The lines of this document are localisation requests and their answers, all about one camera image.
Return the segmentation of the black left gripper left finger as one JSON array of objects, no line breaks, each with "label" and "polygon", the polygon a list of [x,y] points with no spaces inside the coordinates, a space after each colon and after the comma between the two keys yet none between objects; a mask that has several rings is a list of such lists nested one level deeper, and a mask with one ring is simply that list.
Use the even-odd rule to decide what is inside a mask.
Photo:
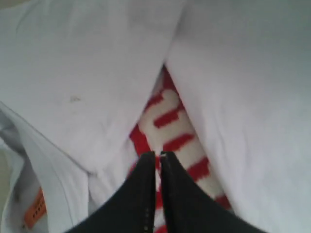
[{"label": "black left gripper left finger", "polygon": [[117,192],[69,233],[152,233],[156,208],[156,158],[140,156]]}]

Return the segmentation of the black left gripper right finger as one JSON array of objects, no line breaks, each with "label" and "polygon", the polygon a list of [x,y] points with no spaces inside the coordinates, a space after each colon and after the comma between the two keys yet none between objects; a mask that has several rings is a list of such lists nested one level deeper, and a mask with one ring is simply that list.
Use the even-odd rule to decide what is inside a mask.
[{"label": "black left gripper right finger", "polygon": [[206,195],[172,152],[162,153],[161,185],[169,233],[244,233],[245,223]]}]

